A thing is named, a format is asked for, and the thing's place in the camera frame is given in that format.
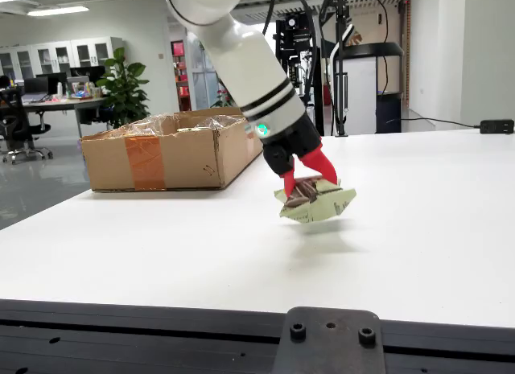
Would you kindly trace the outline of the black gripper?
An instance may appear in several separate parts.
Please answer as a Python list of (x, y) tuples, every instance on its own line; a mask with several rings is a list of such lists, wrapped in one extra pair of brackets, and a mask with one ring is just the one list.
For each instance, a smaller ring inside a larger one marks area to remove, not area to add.
[(337, 184), (335, 167), (322, 151), (321, 137), (307, 115), (302, 115), (293, 125), (270, 138), (263, 138), (263, 155), (271, 170), (284, 182), (287, 198), (295, 189), (293, 155), (302, 164), (319, 172), (329, 183)]

